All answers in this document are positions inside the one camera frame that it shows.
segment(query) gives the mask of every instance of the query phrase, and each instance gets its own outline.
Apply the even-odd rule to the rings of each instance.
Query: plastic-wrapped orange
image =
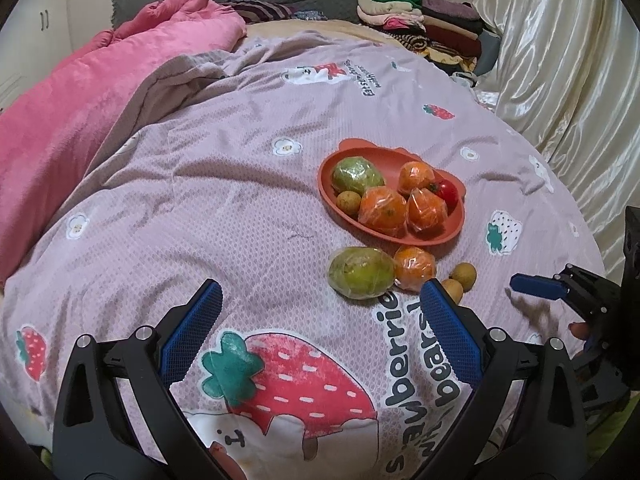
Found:
[[[394,269],[397,286],[420,292],[424,282],[436,276],[436,259],[418,247],[400,247],[394,256]]]
[[[400,168],[398,192],[409,196],[414,189],[429,187],[435,180],[433,168],[426,162],[411,161]]]
[[[406,200],[387,186],[370,187],[362,195],[358,222],[379,233],[395,236],[404,226]]]
[[[406,206],[406,222],[415,231],[436,227],[447,219],[447,203],[428,189],[414,189]]]

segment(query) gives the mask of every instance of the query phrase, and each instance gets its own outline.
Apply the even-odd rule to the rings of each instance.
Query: purple folded cloth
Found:
[[[447,0],[422,0],[422,6],[448,16],[464,18],[465,20],[479,20],[480,14],[465,4],[448,2]]]

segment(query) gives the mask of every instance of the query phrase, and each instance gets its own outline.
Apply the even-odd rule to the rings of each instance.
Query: orange plate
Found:
[[[348,156],[363,156],[366,158],[380,170],[382,176],[385,177],[386,185],[392,189],[398,188],[398,176],[400,174],[400,168],[402,168],[404,164],[412,160],[422,161],[419,156],[414,153],[409,153],[404,148],[390,150],[389,148],[376,146],[372,142],[364,139],[344,139],[340,145],[338,145],[338,151],[329,155],[320,165],[320,169],[318,170],[318,189],[326,204],[345,221],[381,240],[418,247],[443,244],[455,238],[460,233],[462,224],[465,222],[465,205],[462,199],[466,195],[466,187],[455,176],[442,170],[434,170],[436,177],[438,179],[446,178],[452,181],[458,188],[460,200],[455,209],[449,212],[449,217],[445,222],[433,229],[428,229],[427,231],[417,234],[405,226],[397,237],[393,237],[364,227],[364,225],[350,216],[345,215],[345,213],[340,211],[335,205],[337,195],[331,185],[331,174],[334,171],[335,165]]]

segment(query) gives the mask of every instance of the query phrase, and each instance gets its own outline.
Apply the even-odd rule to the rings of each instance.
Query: white satin curtain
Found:
[[[640,32],[620,0],[474,5],[503,35],[479,99],[568,187],[620,282],[624,208],[640,205]]]

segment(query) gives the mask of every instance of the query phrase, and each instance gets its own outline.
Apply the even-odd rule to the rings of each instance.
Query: blue gripper pad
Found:
[[[568,293],[567,286],[563,282],[543,276],[514,274],[509,285],[516,292],[546,300],[561,300]]]
[[[222,288],[212,282],[161,349],[160,378],[165,387],[184,379],[222,311]]]
[[[476,389],[482,380],[480,349],[433,281],[422,286],[420,307],[456,377]]]

